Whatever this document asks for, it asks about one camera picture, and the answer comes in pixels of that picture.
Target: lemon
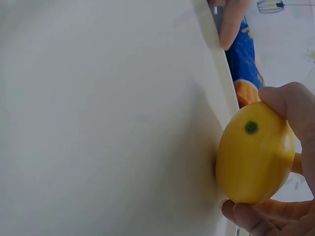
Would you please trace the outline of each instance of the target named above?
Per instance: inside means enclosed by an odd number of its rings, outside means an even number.
[[[285,183],[295,155],[286,119],[263,102],[240,109],[226,126],[216,160],[216,178],[235,203],[255,205]]]

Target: white surface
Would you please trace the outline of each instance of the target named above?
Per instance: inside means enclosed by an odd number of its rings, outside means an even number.
[[[234,235],[205,0],[17,1],[0,31],[1,236]]]

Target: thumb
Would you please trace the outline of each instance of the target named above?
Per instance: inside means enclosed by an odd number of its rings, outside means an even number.
[[[239,226],[253,236],[276,236],[280,231],[250,205],[235,205],[233,211]]]
[[[310,133],[315,138],[315,96],[304,85],[292,82],[279,88],[262,87],[259,97],[288,120],[301,142],[305,142]]]

